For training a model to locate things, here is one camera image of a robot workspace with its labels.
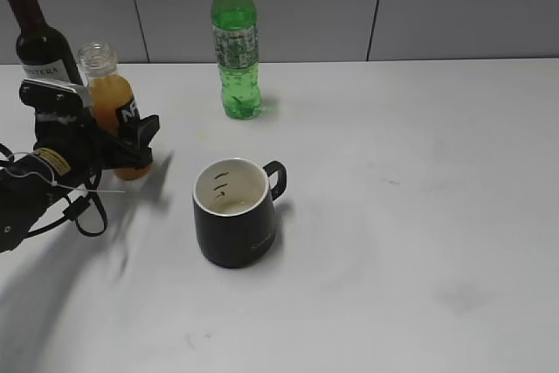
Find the mug handle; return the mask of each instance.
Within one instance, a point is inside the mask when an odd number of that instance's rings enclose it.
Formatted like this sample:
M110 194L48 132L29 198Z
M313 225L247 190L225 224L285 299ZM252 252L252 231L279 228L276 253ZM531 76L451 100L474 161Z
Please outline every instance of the mug handle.
M278 182L276 186L272 188L272 200L275 200L286 192L287 188L287 169L278 161L271 161L264 167L264 171L268 176L272 176L275 172L278 172Z

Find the gray wall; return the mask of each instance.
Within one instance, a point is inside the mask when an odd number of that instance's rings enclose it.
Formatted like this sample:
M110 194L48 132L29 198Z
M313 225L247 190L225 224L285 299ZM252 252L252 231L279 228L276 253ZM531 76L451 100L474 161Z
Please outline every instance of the gray wall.
M380 0L370 58L478 59L559 53L559 0Z
M155 62L213 61L212 0L137 0ZM254 0L263 61L364 60L376 0Z
M260 56L268 62L556 56L558 1L255 0ZM74 52L105 39L123 62L214 60L211 0L39 2ZM17 34L0 0L0 64L17 63Z

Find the wire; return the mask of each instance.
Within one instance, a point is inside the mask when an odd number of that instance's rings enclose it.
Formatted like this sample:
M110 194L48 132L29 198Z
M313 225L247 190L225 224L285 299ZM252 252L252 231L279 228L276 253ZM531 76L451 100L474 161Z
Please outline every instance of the wire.
M46 168L49 169L49 172L51 173L51 180L47 179L43 174L41 174L41 173L39 173L35 170L32 170L31 172L26 172L24 174L14 174L8 168L3 169L3 170L6 171L6 173L9 176L12 176L14 178L25 178L27 176L36 175L39 178L41 178L43 181L45 181L46 183L51 185L52 187L60 187L60 188L66 188L67 190L83 191L83 192L101 192L101 193L116 193L116 194L125 194L126 193L126 191L123 191L123 190L89 190L87 188L77 188L77 187L70 187L68 185L63 185L61 183L58 183L54 179L54 172L52 171L52 168L49 166L49 164L47 162L45 162L43 159L41 159L39 156L37 156L37 153L35 153L35 152L15 152L15 153L12 153L10 155L7 155L6 159L10 160L13 156L16 156L16 155L31 155L31 156L35 157L39 162L43 163L46 166Z

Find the plastic bottle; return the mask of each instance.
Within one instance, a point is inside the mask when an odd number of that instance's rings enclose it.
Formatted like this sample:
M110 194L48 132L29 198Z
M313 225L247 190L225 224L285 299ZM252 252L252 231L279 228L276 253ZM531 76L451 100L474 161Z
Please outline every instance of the plastic bottle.
M262 105L254 2L213 0L211 22L225 113L242 120L254 118Z
M118 74L116 53L109 44L92 42L79 49L79 62L89 82L93 113L99 127L112 135L119 134L119 126L131 119L140 119L132 88ZM127 181L149 171L144 169L115 169L114 173Z

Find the black label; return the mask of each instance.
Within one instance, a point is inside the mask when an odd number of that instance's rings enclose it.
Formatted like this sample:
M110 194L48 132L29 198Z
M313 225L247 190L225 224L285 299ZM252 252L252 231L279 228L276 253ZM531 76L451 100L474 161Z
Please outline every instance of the black label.
M138 112L134 96L122 107L116 108L116 118L118 118L120 124L140 120L140 113Z

